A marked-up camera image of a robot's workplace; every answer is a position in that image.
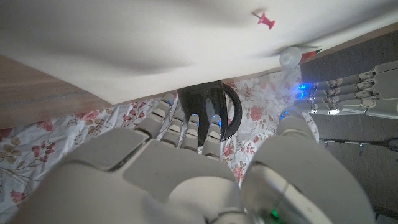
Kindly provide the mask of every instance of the white robotic hand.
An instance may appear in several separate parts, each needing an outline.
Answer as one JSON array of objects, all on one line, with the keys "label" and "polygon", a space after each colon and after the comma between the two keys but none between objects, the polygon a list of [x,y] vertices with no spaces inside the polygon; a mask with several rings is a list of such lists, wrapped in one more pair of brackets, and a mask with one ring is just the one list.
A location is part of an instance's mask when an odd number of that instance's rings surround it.
[{"label": "white robotic hand", "polygon": [[398,118],[398,61],[337,80],[301,84],[294,108],[313,114]]},{"label": "white robotic hand", "polygon": [[133,130],[113,129],[73,151],[12,223],[374,223],[360,185],[315,142],[294,110],[283,113],[239,189],[231,169],[219,161],[217,115],[202,155],[198,116],[190,117],[180,149],[181,112],[163,138],[154,139],[172,99],[163,98]]},{"label": "white robotic hand", "polygon": [[222,224],[248,219],[231,169],[219,161],[220,117],[214,115],[197,153],[199,118],[193,114],[180,149],[182,119],[154,138],[173,95],[133,130],[113,129],[80,146],[54,167],[13,223]]}]

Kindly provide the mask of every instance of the robotic finger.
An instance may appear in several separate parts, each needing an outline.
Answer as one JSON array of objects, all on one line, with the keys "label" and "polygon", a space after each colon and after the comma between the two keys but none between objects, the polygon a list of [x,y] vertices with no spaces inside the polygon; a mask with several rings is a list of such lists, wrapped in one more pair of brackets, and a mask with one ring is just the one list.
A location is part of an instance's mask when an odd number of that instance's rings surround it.
[{"label": "robotic finger", "polygon": [[210,121],[202,154],[216,160],[220,159],[220,129],[221,118],[218,115],[214,115]]},{"label": "robotic finger", "polygon": [[178,147],[183,117],[184,113],[182,111],[175,112],[174,117],[170,122],[170,126],[167,128],[166,133],[160,141],[166,142],[173,147]]},{"label": "robotic finger", "polygon": [[156,138],[166,116],[168,115],[173,102],[174,96],[169,93],[165,95],[156,106],[156,108],[143,121],[141,121],[134,130],[146,133],[150,138]]},{"label": "robotic finger", "polygon": [[193,114],[187,124],[187,131],[185,132],[185,136],[181,144],[182,149],[189,149],[194,152],[198,152],[198,128],[199,116]]},{"label": "robotic finger", "polygon": [[294,107],[299,111],[348,115],[367,114],[397,119],[398,61],[375,66],[359,75],[298,86]]}]

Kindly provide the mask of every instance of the floral tablecloth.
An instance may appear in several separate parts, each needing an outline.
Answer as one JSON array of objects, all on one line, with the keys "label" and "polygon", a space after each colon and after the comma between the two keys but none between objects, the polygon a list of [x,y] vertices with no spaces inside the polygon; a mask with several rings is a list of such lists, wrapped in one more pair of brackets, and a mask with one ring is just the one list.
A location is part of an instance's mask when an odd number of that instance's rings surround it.
[{"label": "floral tablecloth", "polygon": [[[283,75],[285,78],[269,83],[260,84],[258,78],[253,78],[228,84],[242,101],[243,120],[238,132],[222,143],[221,161],[230,166],[239,183],[254,153],[267,137],[275,134],[280,113],[293,103],[298,92],[300,67]],[[6,223],[18,208],[24,206],[47,171],[63,156],[112,128],[133,128],[159,100],[134,102],[0,130],[0,223]],[[175,94],[173,108],[160,136],[179,107]],[[230,100],[228,107],[229,117],[233,117]],[[319,138],[311,117],[305,117],[315,137]]]}]

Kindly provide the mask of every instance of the white fabric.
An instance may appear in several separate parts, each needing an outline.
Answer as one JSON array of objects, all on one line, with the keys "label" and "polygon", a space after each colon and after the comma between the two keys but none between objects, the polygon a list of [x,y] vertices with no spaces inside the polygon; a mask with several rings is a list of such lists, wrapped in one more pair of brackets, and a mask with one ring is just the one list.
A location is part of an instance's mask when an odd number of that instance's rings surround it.
[{"label": "white fabric", "polygon": [[117,104],[263,72],[288,46],[326,50],[395,22],[396,0],[4,0],[0,54]]},{"label": "white fabric", "polygon": [[[262,85],[258,78],[229,83],[242,101],[243,120],[238,132],[223,142],[220,150],[222,162],[230,166],[239,183],[253,154],[275,133],[282,110],[293,103],[301,82],[300,67],[284,77],[284,80]],[[162,132],[178,108],[177,101]],[[0,130],[0,223],[23,206],[48,170],[64,155],[112,128],[133,128],[158,102],[159,98]],[[231,107],[228,101],[230,118]],[[309,116],[307,118],[318,139],[316,126]]]}]

